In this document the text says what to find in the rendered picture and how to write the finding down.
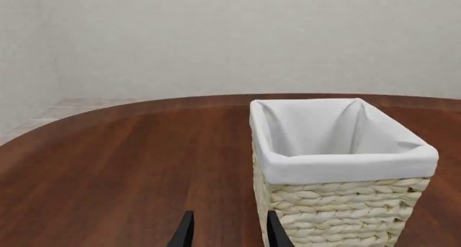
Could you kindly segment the woven basket with white liner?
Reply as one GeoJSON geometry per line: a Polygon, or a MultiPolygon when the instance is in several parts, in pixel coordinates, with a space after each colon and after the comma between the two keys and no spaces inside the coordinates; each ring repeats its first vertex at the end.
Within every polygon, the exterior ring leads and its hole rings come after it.
{"type": "Polygon", "coordinates": [[[394,247],[438,151],[363,99],[250,103],[262,241],[275,212],[294,247],[394,247]]]}

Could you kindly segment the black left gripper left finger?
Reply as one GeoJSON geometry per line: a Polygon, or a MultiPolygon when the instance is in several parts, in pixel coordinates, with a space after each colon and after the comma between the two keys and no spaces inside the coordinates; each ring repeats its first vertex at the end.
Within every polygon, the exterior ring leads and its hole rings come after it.
{"type": "Polygon", "coordinates": [[[171,238],[171,247],[192,247],[193,237],[194,212],[187,210],[171,238]]]}

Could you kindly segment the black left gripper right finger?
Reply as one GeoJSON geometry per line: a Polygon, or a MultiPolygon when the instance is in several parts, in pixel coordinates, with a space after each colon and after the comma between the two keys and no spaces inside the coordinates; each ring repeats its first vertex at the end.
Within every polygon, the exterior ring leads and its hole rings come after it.
{"type": "Polygon", "coordinates": [[[269,247],[292,247],[292,242],[274,210],[268,211],[268,240],[269,247]]]}

